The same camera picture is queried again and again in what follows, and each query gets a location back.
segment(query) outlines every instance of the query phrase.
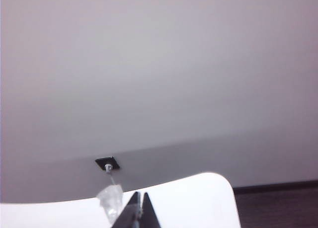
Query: wall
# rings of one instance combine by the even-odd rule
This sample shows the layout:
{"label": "wall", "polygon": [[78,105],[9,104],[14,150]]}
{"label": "wall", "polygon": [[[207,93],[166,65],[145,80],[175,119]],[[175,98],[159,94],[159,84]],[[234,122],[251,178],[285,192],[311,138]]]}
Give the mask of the wall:
{"label": "wall", "polygon": [[317,179],[317,2],[1,0],[2,201]]}

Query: white surface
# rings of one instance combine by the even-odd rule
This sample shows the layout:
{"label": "white surface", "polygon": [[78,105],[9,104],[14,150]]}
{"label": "white surface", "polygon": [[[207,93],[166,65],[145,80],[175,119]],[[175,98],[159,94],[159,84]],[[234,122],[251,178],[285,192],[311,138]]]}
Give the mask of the white surface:
{"label": "white surface", "polygon": [[[162,228],[240,228],[229,182],[201,173],[139,190],[148,192]],[[134,191],[124,193],[124,204]],[[1,204],[3,228],[108,228],[96,198],[43,204]]]}

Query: black square plate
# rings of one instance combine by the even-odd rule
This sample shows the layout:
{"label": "black square plate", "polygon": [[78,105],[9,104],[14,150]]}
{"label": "black square plate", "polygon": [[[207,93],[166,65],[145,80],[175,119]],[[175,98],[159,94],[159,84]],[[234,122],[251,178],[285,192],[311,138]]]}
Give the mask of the black square plate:
{"label": "black square plate", "polygon": [[95,162],[100,166],[101,169],[105,170],[106,164],[113,165],[113,169],[120,169],[117,161],[114,157],[102,157],[95,160]]}

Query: clear plastic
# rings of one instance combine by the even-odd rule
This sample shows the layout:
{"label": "clear plastic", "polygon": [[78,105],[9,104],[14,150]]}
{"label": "clear plastic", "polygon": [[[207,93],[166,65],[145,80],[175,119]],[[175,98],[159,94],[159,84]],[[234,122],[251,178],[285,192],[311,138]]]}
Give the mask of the clear plastic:
{"label": "clear plastic", "polygon": [[110,185],[100,191],[96,197],[100,200],[99,204],[104,208],[109,222],[114,224],[123,206],[123,189],[121,185]]}

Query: dark floor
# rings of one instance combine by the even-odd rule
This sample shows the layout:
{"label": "dark floor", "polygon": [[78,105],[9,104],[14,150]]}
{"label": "dark floor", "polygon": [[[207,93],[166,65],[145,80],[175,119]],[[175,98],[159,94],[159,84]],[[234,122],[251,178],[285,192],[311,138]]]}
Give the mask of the dark floor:
{"label": "dark floor", "polygon": [[318,187],[235,197],[242,228],[318,228]]}

